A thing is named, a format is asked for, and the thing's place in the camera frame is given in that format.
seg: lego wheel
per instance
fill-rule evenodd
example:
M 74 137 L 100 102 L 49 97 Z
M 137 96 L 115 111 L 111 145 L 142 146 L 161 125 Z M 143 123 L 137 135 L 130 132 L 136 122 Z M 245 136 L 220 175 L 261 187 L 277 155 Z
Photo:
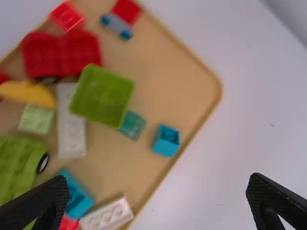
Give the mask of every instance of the lego wheel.
M 132 37 L 132 33 L 129 30 L 124 30 L 120 33 L 120 37 L 128 41 Z
M 106 15 L 102 16 L 100 21 L 101 21 L 101 24 L 105 26 L 110 24 L 110 19 Z
M 76 74 L 77 80 L 79 80 L 80 76 L 81 76 L 81 73 Z
M 60 81 L 59 77 L 41 77 L 41 78 L 36 78 L 36 82 L 38 83 L 44 83 L 46 85 L 51 85 L 58 83 Z
M 36 173 L 41 174 L 46 169 L 48 163 L 49 163 L 49 154 L 46 152 L 38 163 L 38 166 L 36 168 Z

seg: tray rim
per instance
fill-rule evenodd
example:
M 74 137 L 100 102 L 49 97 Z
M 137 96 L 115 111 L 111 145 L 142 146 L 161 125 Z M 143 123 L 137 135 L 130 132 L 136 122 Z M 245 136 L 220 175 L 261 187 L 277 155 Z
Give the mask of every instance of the tray rim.
M 161 171 L 162 176 L 156 180 L 156 182 L 153 183 L 152 187 L 154 188 L 152 191 L 150 191 L 150 194 L 145 196 L 143 198 L 143 202 L 141 201 L 140 203 L 140 208 L 137 210 L 137 213 L 134 214 L 134 218 L 132 221 L 130 221 L 127 224 L 126 229 L 129 229 L 131 227 L 131 225 L 133 225 L 133 223 L 135 222 L 135 220 L 139 217 L 139 214 L 143 211 L 143 209 L 145 208 L 145 206 L 148 204 L 148 202 L 150 201 L 150 199 L 153 197 L 153 195 L 155 194 L 155 192 L 158 190 L 158 188 L 161 186 L 161 184 L 163 183 L 163 181 L 165 180 L 165 178 L 168 176 L 168 174 L 173 170 L 174 166 L 176 165 L 177 161 L 179 160 L 179 158 L 183 155 L 183 153 L 185 152 L 185 150 L 190 146 L 192 140 L 196 137 L 196 135 L 198 134 L 198 132 L 203 128 L 203 126 L 205 125 L 206 121 L 212 116 L 213 112 L 215 111 L 215 109 L 218 107 L 218 105 L 220 104 L 223 95 L 224 95 L 224 87 L 220 81 L 220 78 L 218 77 L 218 75 L 212 71 L 211 69 L 209 69 L 202 61 L 201 59 L 195 55 L 189 48 L 188 46 L 182 42 L 179 38 L 177 38 L 176 35 L 174 35 L 166 26 L 163 25 L 163 23 L 153 14 L 151 13 L 151 11 L 144 6 L 144 4 L 142 2 L 140 2 L 140 0 L 135 0 L 137 2 L 137 4 L 140 5 L 140 7 L 142 8 L 142 11 L 144 14 L 146 14 L 146 17 L 148 17 L 148 19 L 153 22 L 158 28 L 159 30 L 167 37 L 170 39 L 170 41 L 172 43 L 174 43 L 178 49 L 180 49 L 181 51 L 183 51 L 189 58 L 191 58 L 197 65 L 199 65 L 205 72 L 208 73 L 208 75 L 210 75 L 210 77 L 212 78 L 212 80 L 214 81 L 214 84 L 217 87 L 217 96 L 215 97 L 213 103 L 209 106 L 208 108 L 208 112 L 205 113 L 198 121 L 198 125 L 196 125 L 196 128 L 194 128 L 191 131 L 191 134 L 189 135 L 189 137 L 186 140 L 186 144 L 182 145 L 180 147 L 180 151 L 171 158 L 171 161 L 169 162 L 169 166 L 166 167 L 164 170 Z M 73 0 L 65 0 L 63 2 L 73 2 Z M 38 25 L 36 27 L 33 28 L 33 30 L 29 31 L 36 31 L 39 28 L 43 27 L 46 23 L 49 22 L 49 16 L 47 15 L 45 20 L 41 23 L 38 23 Z M 3 62 L 5 62 L 7 59 L 9 59 L 15 51 L 17 51 L 17 49 L 19 48 L 21 44 L 21 41 L 16 44 L 6 55 L 4 55 L 2 58 L 0 58 L 0 64 L 2 64 Z

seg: white lego brick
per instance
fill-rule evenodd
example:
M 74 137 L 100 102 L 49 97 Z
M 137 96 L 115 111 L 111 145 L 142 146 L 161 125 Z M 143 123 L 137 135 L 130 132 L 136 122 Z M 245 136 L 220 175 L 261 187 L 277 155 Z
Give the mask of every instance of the white lego brick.
M 113 230 L 129 222 L 134 217 L 125 197 L 82 217 L 82 230 Z
M 59 158 L 77 158 L 86 154 L 85 120 L 69 112 L 77 83 L 57 85 Z

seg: curved yellow lego piece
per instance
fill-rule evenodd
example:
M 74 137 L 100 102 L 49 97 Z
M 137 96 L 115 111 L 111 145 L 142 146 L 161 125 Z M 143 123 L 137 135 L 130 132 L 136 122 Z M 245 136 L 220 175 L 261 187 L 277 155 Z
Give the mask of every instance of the curved yellow lego piece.
M 6 81 L 0 85 L 0 96 L 50 109 L 57 107 L 55 96 L 46 86 L 29 81 Z

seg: tan plastic tray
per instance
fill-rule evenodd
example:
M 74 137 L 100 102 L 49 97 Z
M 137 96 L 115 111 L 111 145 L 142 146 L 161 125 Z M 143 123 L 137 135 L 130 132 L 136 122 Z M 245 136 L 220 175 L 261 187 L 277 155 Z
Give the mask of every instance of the tan plastic tray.
M 85 29 L 99 36 L 105 67 L 135 80 L 130 109 L 147 124 L 140 139 L 133 141 L 116 130 L 88 122 L 87 154 L 75 160 L 57 158 L 54 125 L 43 138 L 50 147 L 51 160 L 36 184 L 67 167 L 95 197 L 93 209 L 125 195 L 136 215 L 217 106 L 222 87 L 217 77 L 146 10 L 132 28 L 134 37 L 125 42 L 99 23 L 114 0 L 75 0 L 73 4 L 85 16 Z M 39 30 L 61 34 L 49 21 Z M 0 63 L 0 69 L 14 78 L 26 78 L 18 47 Z M 10 101 L 0 103 L 0 134 L 18 132 L 23 108 L 23 104 Z M 159 124 L 180 131 L 181 148 L 173 158 L 151 151 Z

